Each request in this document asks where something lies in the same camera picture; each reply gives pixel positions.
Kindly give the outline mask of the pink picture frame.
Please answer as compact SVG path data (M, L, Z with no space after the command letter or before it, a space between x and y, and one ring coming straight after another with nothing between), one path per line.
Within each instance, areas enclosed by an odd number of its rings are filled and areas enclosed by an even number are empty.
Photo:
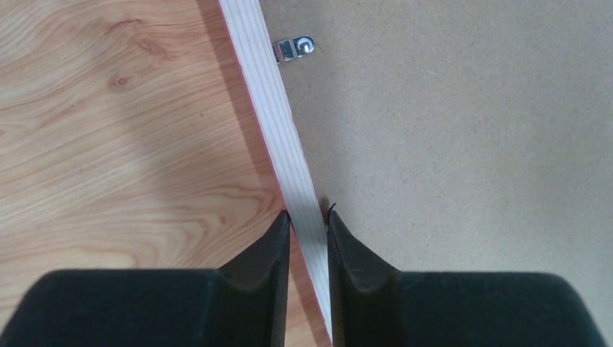
M403 270L554 273L612 342L610 1L222 1L317 194Z

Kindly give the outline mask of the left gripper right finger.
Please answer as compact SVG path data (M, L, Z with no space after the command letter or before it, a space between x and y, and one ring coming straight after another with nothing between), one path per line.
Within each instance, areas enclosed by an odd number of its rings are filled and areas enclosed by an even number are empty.
M604 346L582 298L548 273L404 272L327 213L334 346Z

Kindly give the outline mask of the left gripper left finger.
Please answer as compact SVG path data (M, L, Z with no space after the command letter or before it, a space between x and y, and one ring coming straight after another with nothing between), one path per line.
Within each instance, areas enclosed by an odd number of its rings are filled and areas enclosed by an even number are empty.
M217 269L57 270L25 294L3 346L283 346L291 219Z

